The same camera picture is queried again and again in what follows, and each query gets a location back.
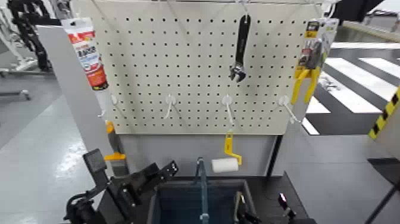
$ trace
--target blue bin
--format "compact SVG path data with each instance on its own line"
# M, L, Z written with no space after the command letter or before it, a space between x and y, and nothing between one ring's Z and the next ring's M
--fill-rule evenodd
M245 197L248 211L256 214L246 180L208 181L210 224L234 224L236 192ZM192 181L171 181L160 185L152 197L147 224L201 224L202 187Z

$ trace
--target white pegboard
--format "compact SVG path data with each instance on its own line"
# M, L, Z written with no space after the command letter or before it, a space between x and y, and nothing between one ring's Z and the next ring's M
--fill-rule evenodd
M285 133L294 68L312 4L247 4L252 17L245 53L247 77L228 78L243 6L221 2L80 1L92 17L111 92L117 133L225 134L221 100L229 94L235 133ZM172 94L177 103L163 119Z

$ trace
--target gray partition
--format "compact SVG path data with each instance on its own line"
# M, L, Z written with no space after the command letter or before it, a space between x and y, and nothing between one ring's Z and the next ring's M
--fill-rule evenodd
M179 176L193 176L196 159L203 157L208 176L265 176L275 136L233 137L233 152L243 157L239 171L213 173L211 160L226 158L222 135L120 135L131 172L156 162L159 167L175 160Z

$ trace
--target yellow handle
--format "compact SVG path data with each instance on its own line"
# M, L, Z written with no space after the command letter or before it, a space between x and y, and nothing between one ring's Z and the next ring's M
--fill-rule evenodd
M292 95L292 100L290 101L291 104L295 104L297 102L297 98L299 97L299 91L300 91L300 86L301 83L303 82L304 78L307 76L307 74L310 72L309 69L305 69L301 72L299 77L296 78L296 83L295 87L293 89L293 95Z
M226 134L224 152L227 155L230 155L232 157L237 158L237 163L239 165L242 165L242 156L232 152L232 138L233 138L233 134L232 133L229 132L229 133Z
M317 86L319 76L320 76L319 67L311 71L311 84L310 87L308 87L307 92L305 93L304 103L308 104L308 102L310 101L313 92L315 90L315 87Z
M105 161L112 161L112 160L124 160L126 158L125 154L115 152L113 155L106 155L104 157Z

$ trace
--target black stand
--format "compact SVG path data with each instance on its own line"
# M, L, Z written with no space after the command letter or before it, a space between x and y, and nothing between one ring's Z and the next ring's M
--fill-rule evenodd
M389 200L392 198L393 194L395 194L397 190L400 190L400 178L399 181L397 181L397 183L393 185L392 189L390 189L386 196L381 200L381 202L372 212L370 217L368 217L367 221L365 221L365 224L371 224L374 221L374 219L378 216L380 211L382 211L384 206L389 202Z

